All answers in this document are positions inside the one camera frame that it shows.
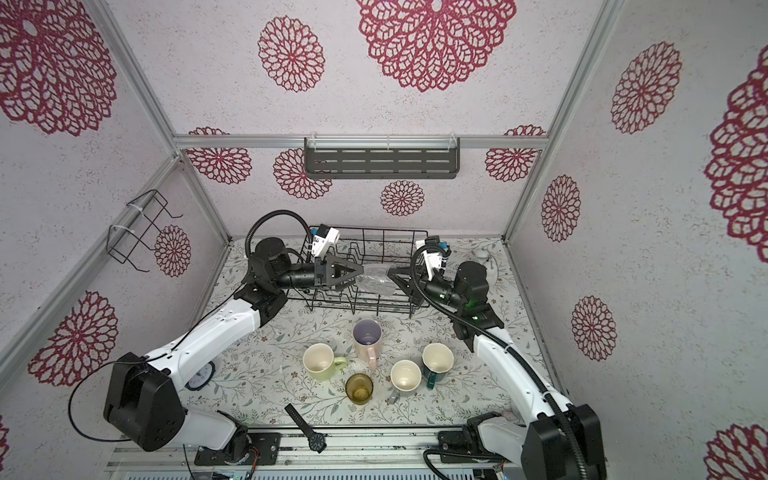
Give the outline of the clear glass cup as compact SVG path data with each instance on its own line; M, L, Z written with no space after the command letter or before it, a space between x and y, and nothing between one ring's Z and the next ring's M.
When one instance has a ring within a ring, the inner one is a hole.
M381 296L394 295L398 287L389 277L394 264L373 263L363 266L363 272L356 277L356 285L364 292Z

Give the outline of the pink tall mug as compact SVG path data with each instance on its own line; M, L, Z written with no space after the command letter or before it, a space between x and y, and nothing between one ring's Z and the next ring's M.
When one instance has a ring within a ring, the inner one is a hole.
M357 358L369 369L376 370L382 351L381 325L371 319L360 320L354 325L352 335Z

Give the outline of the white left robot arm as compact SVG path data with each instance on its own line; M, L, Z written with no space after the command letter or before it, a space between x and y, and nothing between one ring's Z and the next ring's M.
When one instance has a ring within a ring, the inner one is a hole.
M104 419L141 449L180 444L239 463L252 451L248 429L234 417L186 407L181 390L224 350L272 320L290 289L342 290L364 271L331 253L302 261L282 240L261 240L230 299L181 337L144 356L128 353L111 372Z

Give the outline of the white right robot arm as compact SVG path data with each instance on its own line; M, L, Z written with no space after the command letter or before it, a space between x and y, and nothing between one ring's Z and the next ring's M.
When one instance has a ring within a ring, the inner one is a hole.
M392 267L389 278L416 304L427 303L452 322L457 338L488 366L512 400L514 423L491 412L470 418L460 431L442 431L424 451L448 463L506 463L512 479L604 479L600 420L575 405L534 368L488 301L486 268L463 262L453 280L423 265Z

